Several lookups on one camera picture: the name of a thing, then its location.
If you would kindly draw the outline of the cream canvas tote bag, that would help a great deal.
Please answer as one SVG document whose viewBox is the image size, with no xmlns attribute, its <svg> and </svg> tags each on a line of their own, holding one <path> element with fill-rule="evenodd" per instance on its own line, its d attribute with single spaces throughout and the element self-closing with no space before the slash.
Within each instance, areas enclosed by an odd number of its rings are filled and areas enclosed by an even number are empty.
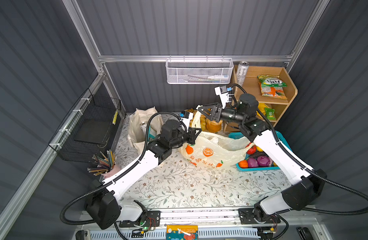
<svg viewBox="0 0 368 240">
<path fill-rule="evenodd" d="M 132 147 L 137 149 L 139 155 L 142 153 L 144 148 L 148 120 L 157 112 L 158 111 L 155 107 L 149 108 L 147 110 L 136 109 L 136 111 L 130 116 L 128 141 Z M 161 133 L 162 126 L 162 117 L 160 115 L 154 117 L 150 123 L 150 140 L 157 134 Z"/>
</svg>

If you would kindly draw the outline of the yellow translucent plastic bag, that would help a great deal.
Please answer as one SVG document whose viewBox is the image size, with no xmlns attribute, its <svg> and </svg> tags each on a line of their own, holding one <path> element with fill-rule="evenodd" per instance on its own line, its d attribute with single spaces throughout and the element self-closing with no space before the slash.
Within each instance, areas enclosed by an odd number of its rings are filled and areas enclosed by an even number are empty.
<svg viewBox="0 0 368 240">
<path fill-rule="evenodd" d="M 225 168 L 242 161 L 255 145 L 247 138 L 232 139 L 218 132 L 202 131 L 193 145 L 179 148 L 182 156 L 196 167 Z"/>
</svg>

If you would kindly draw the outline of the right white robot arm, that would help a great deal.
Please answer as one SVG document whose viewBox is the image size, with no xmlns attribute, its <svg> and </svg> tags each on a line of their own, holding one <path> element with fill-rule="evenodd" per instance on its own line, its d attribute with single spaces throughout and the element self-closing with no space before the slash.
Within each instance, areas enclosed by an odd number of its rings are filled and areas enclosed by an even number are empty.
<svg viewBox="0 0 368 240">
<path fill-rule="evenodd" d="M 258 223 L 265 223 L 271 215 L 285 210 L 301 211 L 323 190 L 325 182 L 320 177 L 326 174 L 315 171 L 298 158 L 277 137 L 269 120 L 260 114 L 259 102 L 251 94 L 242 94 L 236 108 L 225 108 L 222 104 L 198 107 L 198 112 L 210 121 L 231 121 L 237 123 L 240 132 L 251 143 L 260 147 L 288 178 L 291 186 L 281 193 L 265 197 L 254 205 L 253 216 Z"/>
</svg>

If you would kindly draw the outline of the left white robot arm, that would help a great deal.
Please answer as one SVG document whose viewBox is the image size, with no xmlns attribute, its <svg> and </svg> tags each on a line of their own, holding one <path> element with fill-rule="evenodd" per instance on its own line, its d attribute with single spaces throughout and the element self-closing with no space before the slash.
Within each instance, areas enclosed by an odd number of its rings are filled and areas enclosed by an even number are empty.
<svg viewBox="0 0 368 240">
<path fill-rule="evenodd" d="M 167 159 L 173 149 L 180 148 L 184 144 L 194 145 L 201 132 L 200 128 L 188 128 L 185 131 L 177 120 L 168 120 L 163 124 L 161 133 L 148 143 L 141 160 L 136 159 L 103 182 L 97 181 L 93 184 L 96 188 L 109 184 L 103 190 L 86 198 L 86 211 L 94 223 L 102 230 L 121 221 L 142 226 L 147 219 L 147 208 L 136 200 L 124 201 L 123 195 L 147 172 Z"/>
</svg>

